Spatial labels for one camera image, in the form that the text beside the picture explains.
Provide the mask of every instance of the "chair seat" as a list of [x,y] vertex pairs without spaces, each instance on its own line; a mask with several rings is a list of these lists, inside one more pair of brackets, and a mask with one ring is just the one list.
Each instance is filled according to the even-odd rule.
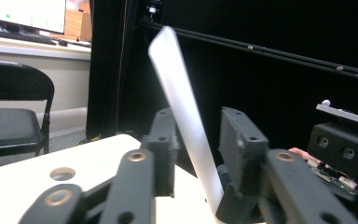
[[0,147],[39,144],[43,140],[34,111],[0,108]]

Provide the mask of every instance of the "black backdrop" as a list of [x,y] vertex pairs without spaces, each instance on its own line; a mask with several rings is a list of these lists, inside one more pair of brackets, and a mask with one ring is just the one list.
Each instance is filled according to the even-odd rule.
[[[109,9],[102,7],[103,2],[117,6]],[[141,0],[139,5],[133,4],[137,22],[126,30],[131,38],[115,42],[122,35],[118,27],[123,18],[122,14],[113,18],[112,13],[120,15],[125,1],[94,2],[88,137],[119,131],[140,139],[148,133],[155,113],[168,106],[147,56],[148,43],[157,30],[140,22],[147,3]],[[358,68],[358,1],[162,3],[154,21],[157,25]],[[107,31],[109,26],[117,29]],[[109,49],[106,41],[116,44]],[[221,162],[217,148],[222,106],[245,112],[270,140],[270,146],[281,148],[306,148],[312,126],[332,119],[315,110],[324,99],[332,101],[334,107],[358,113],[357,76],[189,36],[179,35],[179,41],[216,163]],[[118,80],[118,56],[114,55],[123,43],[126,66]]]

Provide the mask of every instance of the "chair backrest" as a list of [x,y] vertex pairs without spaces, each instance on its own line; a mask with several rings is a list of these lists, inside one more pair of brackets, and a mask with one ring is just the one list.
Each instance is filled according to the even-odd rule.
[[49,113],[54,85],[43,72],[20,63],[0,62],[0,100],[44,101]]

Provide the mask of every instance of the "chair frame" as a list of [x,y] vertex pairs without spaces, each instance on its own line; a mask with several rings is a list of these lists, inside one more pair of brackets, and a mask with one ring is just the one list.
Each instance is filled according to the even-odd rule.
[[35,151],[38,156],[41,144],[44,154],[48,154],[50,110],[54,91],[54,84],[45,73],[21,63],[0,61],[0,101],[46,101],[40,128],[42,140],[38,143],[0,146],[0,156],[30,151]]

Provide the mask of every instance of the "keyboard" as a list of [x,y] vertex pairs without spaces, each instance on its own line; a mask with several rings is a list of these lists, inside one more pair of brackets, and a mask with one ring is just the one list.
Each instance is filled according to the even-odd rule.
[[50,40],[48,37],[45,37],[42,35],[27,34],[27,33],[22,33],[22,32],[14,33],[14,32],[8,32],[8,31],[3,30],[3,31],[0,31],[0,37],[29,41],[29,42],[39,43],[39,44],[57,45],[55,42]]

